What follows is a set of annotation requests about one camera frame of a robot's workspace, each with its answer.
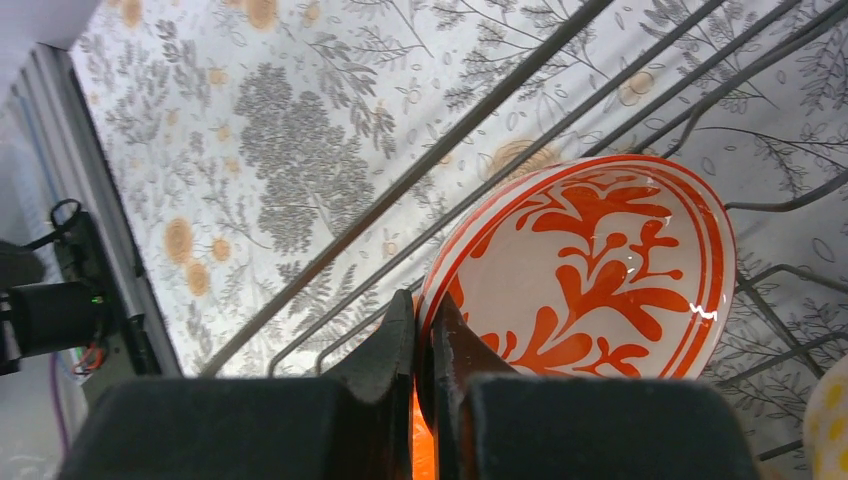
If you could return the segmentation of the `white bowl red floral pattern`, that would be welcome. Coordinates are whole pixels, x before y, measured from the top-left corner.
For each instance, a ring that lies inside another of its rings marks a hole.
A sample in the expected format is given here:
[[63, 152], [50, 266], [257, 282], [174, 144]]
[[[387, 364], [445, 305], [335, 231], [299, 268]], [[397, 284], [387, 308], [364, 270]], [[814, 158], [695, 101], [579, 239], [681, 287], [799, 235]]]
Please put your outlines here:
[[522, 373], [697, 377], [721, 337], [735, 241], [714, 191], [643, 155], [545, 167], [499, 187], [452, 231], [423, 283]]

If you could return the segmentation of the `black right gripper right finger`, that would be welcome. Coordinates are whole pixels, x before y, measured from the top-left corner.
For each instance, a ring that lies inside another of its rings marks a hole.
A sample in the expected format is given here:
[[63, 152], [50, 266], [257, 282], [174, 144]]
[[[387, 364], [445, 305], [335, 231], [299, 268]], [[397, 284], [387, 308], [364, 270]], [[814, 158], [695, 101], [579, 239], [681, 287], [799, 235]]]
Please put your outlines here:
[[439, 479], [756, 479], [731, 406], [696, 381], [523, 375], [443, 299], [431, 325]]

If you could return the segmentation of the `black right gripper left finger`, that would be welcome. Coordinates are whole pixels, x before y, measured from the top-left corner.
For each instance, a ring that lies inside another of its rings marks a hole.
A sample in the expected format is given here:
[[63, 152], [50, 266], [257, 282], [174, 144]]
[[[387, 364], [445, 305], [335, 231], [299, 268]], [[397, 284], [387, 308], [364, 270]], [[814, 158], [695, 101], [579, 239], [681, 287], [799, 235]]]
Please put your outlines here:
[[62, 479], [408, 479], [414, 301], [316, 377], [147, 379], [111, 387]]

